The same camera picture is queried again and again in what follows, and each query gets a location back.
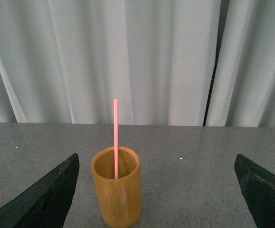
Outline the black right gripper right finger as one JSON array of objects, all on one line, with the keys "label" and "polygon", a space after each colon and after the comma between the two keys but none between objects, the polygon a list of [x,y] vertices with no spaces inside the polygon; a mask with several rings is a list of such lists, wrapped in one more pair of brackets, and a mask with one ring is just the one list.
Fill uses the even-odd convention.
[{"label": "black right gripper right finger", "polygon": [[275,228],[275,175],[238,154],[234,164],[241,193],[258,228]]}]

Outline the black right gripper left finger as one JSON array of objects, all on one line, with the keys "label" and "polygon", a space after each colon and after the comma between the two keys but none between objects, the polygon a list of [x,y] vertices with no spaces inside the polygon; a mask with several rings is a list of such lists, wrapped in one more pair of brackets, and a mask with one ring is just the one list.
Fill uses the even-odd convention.
[{"label": "black right gripper left finger", "polygon": [[0,228],[61,228],[79,174],[77,153],[0,208]]}]

